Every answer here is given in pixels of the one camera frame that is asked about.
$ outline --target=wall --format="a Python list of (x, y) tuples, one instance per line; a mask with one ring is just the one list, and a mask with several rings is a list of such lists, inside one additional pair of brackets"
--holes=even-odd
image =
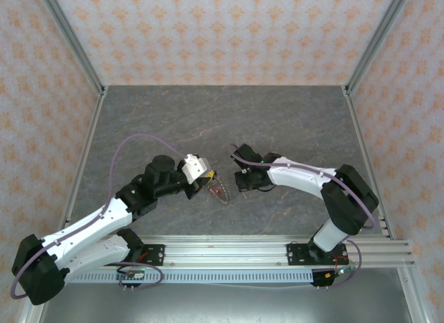
[(409, 0), (353, 102), (383, 203), (444, 317), (444, 0)]
[(106, 85), (343, 85), (391, 0), (59, 0)]
[(29, 234), (60, 221), (96, 94), (40, 0), (0, 0), (0, 312), (13, 259)]

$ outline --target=black motor joint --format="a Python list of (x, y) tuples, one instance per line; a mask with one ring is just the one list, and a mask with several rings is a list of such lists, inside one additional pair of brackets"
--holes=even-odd
[(189, 184), (187, 176), (182, 172), (185, 161), (176, 163), (167, 155), (158, 155), (146, 165), (145, 173), (136, 176), (131, 183), (117, 192), (133, 214), (133, 221), (145, 216), (157, 206), (157, 199), (165, 195), (173, 195), (184, 191), (188, 199), (192, 199), (210, 180), (200, 177)]
[[(379, 204), (379, 200), (356, 169), (344, 164), (335, 171), (335, 177), (347, 185), (363, 202), (367, 210), (373, 213)], [(368, 220), (367, 213), (358, 202), (333, 180), (323, 185), (321, 195), (334, 226), (348, 235), (357, 235)], [(332, 252), (324, 252), (314, 243), (316, 234), (308, 243), (310, 256), (316, 261), (331, 258), (336, 247)]]
[[(265, 157), (262, 157), (259, 153), (256, 153), (247, 144), (242, 144), (234, 151), (234, 154), (247, 162), (266, 163), (271, 164), (281, 155), (277, 153), (267, 153)], [(259, 190), (261, 188), (268, 187), (273, 183), (268, 177), (266, 166), (250, 166), (242, 161), (237, 160), (233, 156), (231, 158), (242, 169), (240, 172), (236, 172), (234, 177), (236, 179), (237, 188), (240, 192)]]

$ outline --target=metal floor panel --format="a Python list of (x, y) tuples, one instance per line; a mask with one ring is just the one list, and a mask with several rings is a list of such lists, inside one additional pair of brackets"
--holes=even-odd
[(312, 286), (69, 284), (41, 323), (409, 323), (396, 269), (365, 269), (329, 291)]
[[(115, 148), (125, 137), (151, 132), (183, 153), (208, 158), (231, 192), (223, 206), (208, 193), (159, 199), (157, 209), (133, 225), (139, 235), (307, 234), (327, 219), (318, 198), (283, 186), (269, 193), (239, 193), (229, 143), (278, 152), (323, 167), (353, 165), (366, 180), (365, 163), (340, 87), (111, 86), (94, 133), (71, 215), (77, 221), (103, 204)], [(174, 157), (155, 141), (131, 141), (118, 158), (118, 190), (158, 154)], [(380, 234), (379, 225), (373, 233)]]

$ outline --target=black mounting bracket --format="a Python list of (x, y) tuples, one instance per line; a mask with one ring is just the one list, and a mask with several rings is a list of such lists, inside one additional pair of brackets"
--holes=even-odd
[(155, 266), (163, 266), (165, 258), (165, 245), (144, 245), (139, 263), (146, 263)]
[(338, 258), (338, 265), (348, 265), (349, 260), (347, 247), (344, 244), (337, 245), (331, 252), (315, 261), (309, 253), (309, 246), (306, 243), (289, 243), (287, 245), (287, 261), (289, 265), (335, 265)]
[[(239, 148), (235, 150), (234, 154), (248, 162), (266, 164), (271, 164), (277, 158), (281, 158), (281, 155), (271, 152), (267, 153), (265, 157), (262, 158), (259, 153), (256, 153), (247, 144), (242, 144)], [(233, 159), (234, 162), (242, 169), (241, 172), (236, 172), (234, 174), (239, 192), (257, 189), (260, 190), (261, 188), (265, 188), (273, 184), (267, 175), (267, 170), (269, 169), (269, 167), (249, 166), (235, 159), (234, 157), (231, 157), (231, 159)]]

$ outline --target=aluminum frame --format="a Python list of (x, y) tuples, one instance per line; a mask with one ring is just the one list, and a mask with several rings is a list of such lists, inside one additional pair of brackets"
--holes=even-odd
[[(288, 269), (287, 244), (307, 243), (308, 236), (141, 236), (144, 243), (165, 245), (162, 269)], [(414, 266), (408, 241), (391, 241), (380, 235), (355, 236), (363, 268)], [(346, 243), (348, 256), (358, 261), (356, 248)], [(301, 265), (293, 268), (333, 268)]]
[(42, 0), (48, 9), (49, 13), (53, 16), (55, 23), (57, 24), (60, 32), (62, 33), (65, 41), (68, 43), (69, 48), (71, 48), (74, 56), (76, 57), (79, 65), (82, 67), (85, 75), (87, 76), (91, 86), (97, 91), (97, 93), (101, 93), (103, 91), (103, 84), (100, 81), (99, 76), (97, 75), (96, 70), (92, 66), (89, 58), (82, 47), (82, 44), (78, 41), (78, 38), (63, 13), (62, 8), (57, 0)]
[(370, 43), (368, 44), (364, 54), (358, 62), (358, 65), (353, 71), (350, 82), (347, 84), (346, 91), (347, 94), (352, 95), (353, 91), (361, 81), (365, 72), (369, 68), (373, 58), (375, 57), (379, 46), (381, 46), (390, 28), (395, 23), (396, 17), (399, 12), (404, 8), (404, 3), (406, 0), (392, 0), (390, 6), (384, 17), (382, 18), (379, 26), (376, 28), (375, 34), (372, 36)]
[[(366, 144), (364, 143), (364, 137), (362, 135), (359, 122), (357, 120), (357, 115), (352, 102), (352, 96), (350, 95), (350, 90), (347, 90), (346, 87), (343, 87), (343, 93), (345, 99), (347, 100), (350, 115), (352, 117), (353, 125), (355, 127), (355, 131), (359, 141), (359, 146), (361, 147), (361, 152), (366, 164), (367, 172), (370, 177), (370, 186), (376, 196), (380, 198), (381, 194), (376, 182), (375, 174), (373, 172), (373, 166), (368, 155)], [(391, 221), (389, 212), (385, 210), (384, 203), (380, 199), (378, 211), (379, 222), (381, 223), (383, 234), (387, 234), (390, 239), (394, 241), (394, 239), (396, 238), (395, 227), (393, 225), (393, 222)], [(406, 269), (405, 267), (400, 267), (397, 270), (402, 285), (402, 290), (404, 291), (404, 296), (406, 298), (407, 306), (409, 307), (411, 319), (413, 320), (413, 322), (434, 323), (432, 312), (426, 300), (424, 286), (421, 282), (419, 282), (421, 277), (418, 269)]]
[(85, 141), (83, 142), (82, 154), (77, 166), (76, 176), (71, 185), (71, 190), (69, 191), (69, 197), (67, 199), (63, 216), (59, 222), (59, 228), (66, 228), (69, 226), (69, 222), (71, 221), (71, 214), (74, 208), (74, 203), (76, 201), (78, 187), (80, 186), (80, 181), (82, 180), (83, 171), (85, 170), (86, 161), (89, 154), (89, 149), (91, 148), (92, 139), (94, 137), (94, 133), (96, 131), (97, 121), (99, 120), (100, 112), (102, 110), (103, 101), (105, 100), (106, 94), (108, 92), (108, 86), (103, 88), (103, 91), (100, 93), (96, 106), (92, 112), (91, 119), (89, 120), (88, 132), (85, 137)]

